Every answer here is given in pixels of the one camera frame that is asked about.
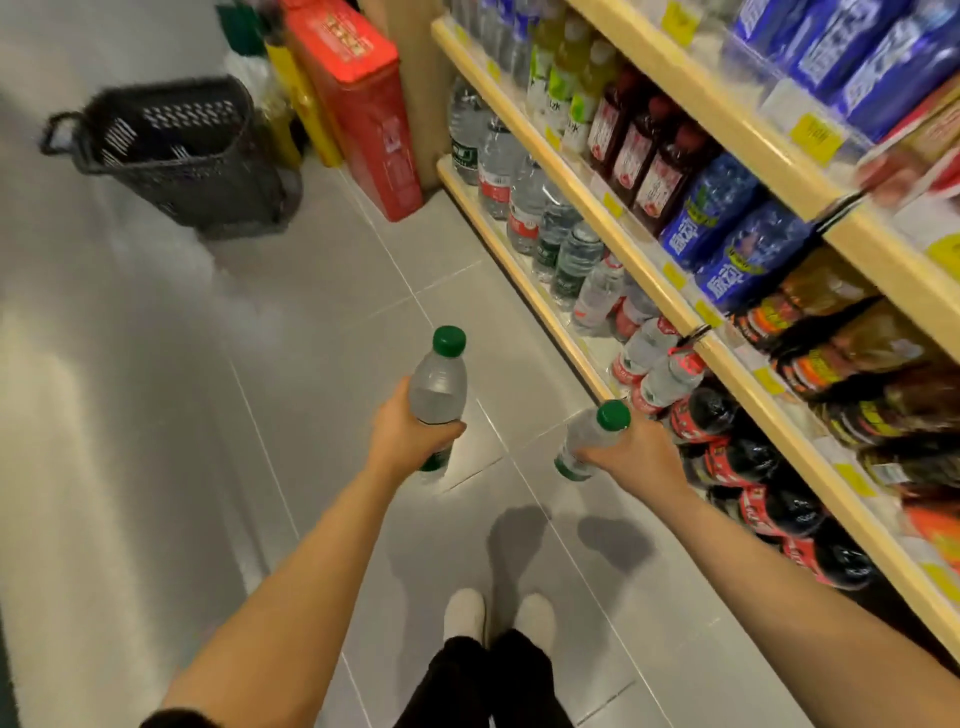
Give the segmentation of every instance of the white shoe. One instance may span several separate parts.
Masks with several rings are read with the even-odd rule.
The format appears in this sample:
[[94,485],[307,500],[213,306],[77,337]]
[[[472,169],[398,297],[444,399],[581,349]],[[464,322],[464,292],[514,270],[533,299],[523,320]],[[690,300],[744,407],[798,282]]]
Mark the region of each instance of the white shoe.
[[471,637],[486,646],[484,626],[487,605],[475,589],[461,589],[446,603],[444,642],[451,637]]
[[544,595],[531,594],[523,598],[516,610],[514,629],[550,657],[557,637],[557,617],[553,605]]

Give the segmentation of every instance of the red box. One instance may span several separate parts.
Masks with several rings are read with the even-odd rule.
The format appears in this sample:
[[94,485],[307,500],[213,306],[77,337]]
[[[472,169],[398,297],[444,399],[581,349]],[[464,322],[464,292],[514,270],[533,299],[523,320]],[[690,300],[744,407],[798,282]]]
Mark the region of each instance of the red box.
[[357,184],[392,222],[420,209],[396,46],[343,0],[290,10],[287,28]]

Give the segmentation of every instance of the black plastic basket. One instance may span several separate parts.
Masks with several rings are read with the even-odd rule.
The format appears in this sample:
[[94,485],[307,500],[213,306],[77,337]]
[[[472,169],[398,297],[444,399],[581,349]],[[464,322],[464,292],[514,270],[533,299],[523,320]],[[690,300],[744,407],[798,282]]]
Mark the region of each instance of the black plastic basket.
[[[72,142],[54,146],[67,122]],[[82,112],[51,116],[40,152],[69,153],[83,174],[111,175],[204,234],[249,234],[285,217],[284,185],[258,142],[250,94],[230,76],[108,89]]]

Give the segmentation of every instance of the hand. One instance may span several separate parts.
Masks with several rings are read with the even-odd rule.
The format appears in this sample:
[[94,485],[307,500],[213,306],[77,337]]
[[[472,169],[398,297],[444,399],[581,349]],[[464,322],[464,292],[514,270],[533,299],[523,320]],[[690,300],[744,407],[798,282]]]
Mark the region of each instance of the hand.
[[388,478],[394,487],[467,429],[462,422],[425,425],[410,412],[409,392],[410,377],[405,376],[373,416],[366,470]]

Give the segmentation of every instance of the black pants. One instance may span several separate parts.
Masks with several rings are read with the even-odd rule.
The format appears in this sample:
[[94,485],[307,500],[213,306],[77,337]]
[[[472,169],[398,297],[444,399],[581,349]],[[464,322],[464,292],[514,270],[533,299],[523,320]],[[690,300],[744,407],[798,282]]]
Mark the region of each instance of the black pants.
[[515,629],[488,652],[453,637],[430,661],[396,728],[573,728],[553,692],[550,658]]

